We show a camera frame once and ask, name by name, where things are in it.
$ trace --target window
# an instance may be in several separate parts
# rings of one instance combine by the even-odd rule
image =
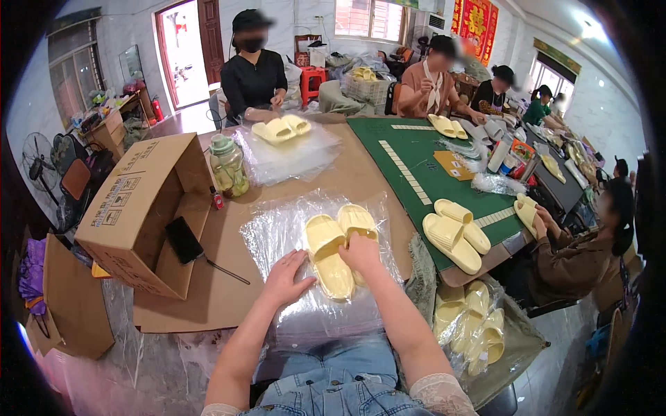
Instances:
[[[571,96],[573,95],[573,84],[576,81],[576,75],[551,57],[540,52],[532,64],[532,70],[529,72],[529,75],[533,82],[533,89],[547,85],[555,97],[559,93],[564,93],[566,96],[562,110],[562,115],[564,115],[571,105]]]
[[[405,10],[379,0],[337,0],[335,34],[399,42]]]
[[[72,116],[93,107],[91,91],[103,90],[95,21],[85,21],[49,35],[49,71],[55,104],[65,129]]]

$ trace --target brown shirt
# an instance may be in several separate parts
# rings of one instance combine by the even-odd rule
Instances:
[[[582,299],[608,273],[616,273],[619,258],[611,251],[613,240],[597,240],[597,234],[573,239],[565,232],[555,242],[537,242],[533,252],[535,271],[529,277],[529,291],[538,305],[561,299]]]
[[[456,81],[449,73],[443,73],[444,79],[442,80],[442,86],[440,87],[440,109],[437,114],[442,114],[444,108],[447,107],[446,101],[449,101],[449,105],[452,108],[455,108],[460,99],[458,94],[455,92]],[[426,70],[423,68],[423,61],[410,65],[404,74],[402,74],[402,83],[408,85],[411,89],[414,90],[416,94],[421,92],[421,80],[426,78]],[[433,82],[437,83],[437,78],[433,77]],[[428,95],[424,95],[424,98],[419,102],[416,108],[400,108],[398,105],[398,115],[405,118],[426,118],[428,116]]]

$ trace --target green table mat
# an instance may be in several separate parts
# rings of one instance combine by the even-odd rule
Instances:
[[[430,244],[423,233],[423,218],[426,214],[435,212],[433,204],[423,204],[379,140],[385,140],[392,147],[433,203],[440,198],[457,202],[472,211],[474,218],[481,218],[513,206],[513,201],[515,201],[513,196],[478,193],[472,189],[469,180],[461,182],[449,176],[433,156],[435,150],[446,150],[444,146],[436,143],[443,138],[438,132],[434,130],[398,130],[392,127],[394,124],[430,126],[428,121],[406,118],[348,118],[347,123],[393,188],[398,200],[426,242],[438,271],[446,270],[454,264]],[[448,140],[457,144],[468,144],[465,140]],[[482,230],[488,236],[490,244],[494,246],[522,228],[523,224],[516,215],[513,215],[483,227]]]

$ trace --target black shirt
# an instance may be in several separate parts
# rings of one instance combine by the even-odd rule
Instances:
[[[479,109],[479,102],[480,101],[486,101],[490,105],[496,105],[498,107],[501,107],[504,105],[504,99],[506,98],[506,94],[495,94],[495,91],[493,90],[493,86],[490,83],[490,80],[486,80],[479,85],[479,88],[476,90],[476,95],[474,95],[474,98],[472,99],[472,103],[470,104],[470,107],[474,111],[481,111]]]
[[[287,89],[284,64],[279,53],[261,50],[259,60],[253,65],[236,55],[224,64],[220,79],[231,110],[228,120],[244,114],[248,107],[261,108],[270,105],[276,89]]]

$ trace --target black face mask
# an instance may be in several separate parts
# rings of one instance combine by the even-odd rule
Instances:
[[[238,43],[238,47],[241,48],[243,51],[247,51],[249,53],[255,53],[264,46],[266,46],[266,38],[265,37],[256,37],[253,39],[245,39],[243,41],[236,41]]]

